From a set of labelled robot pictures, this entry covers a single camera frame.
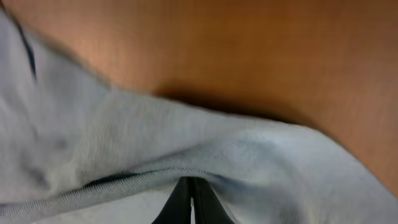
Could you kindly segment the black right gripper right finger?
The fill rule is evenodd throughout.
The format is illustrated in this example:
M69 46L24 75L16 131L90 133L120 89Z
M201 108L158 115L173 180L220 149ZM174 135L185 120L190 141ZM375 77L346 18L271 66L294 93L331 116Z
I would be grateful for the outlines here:
M191 188L196 224L234 224L205 179L191 178Z

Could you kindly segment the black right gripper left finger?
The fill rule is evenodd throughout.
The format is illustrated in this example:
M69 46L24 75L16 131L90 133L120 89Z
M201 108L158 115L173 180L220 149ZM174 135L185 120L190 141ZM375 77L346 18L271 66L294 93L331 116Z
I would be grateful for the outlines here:
M189 178L182 177L152 224L191 224L191 212Z

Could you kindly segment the light blue t-shirt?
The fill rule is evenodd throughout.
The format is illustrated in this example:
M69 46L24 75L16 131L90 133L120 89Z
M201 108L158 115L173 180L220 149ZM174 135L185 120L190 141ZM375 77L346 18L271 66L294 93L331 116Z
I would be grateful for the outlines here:
M2 223L152 223L182 177L234 223L397 222L323 133L111 87L1 13Z

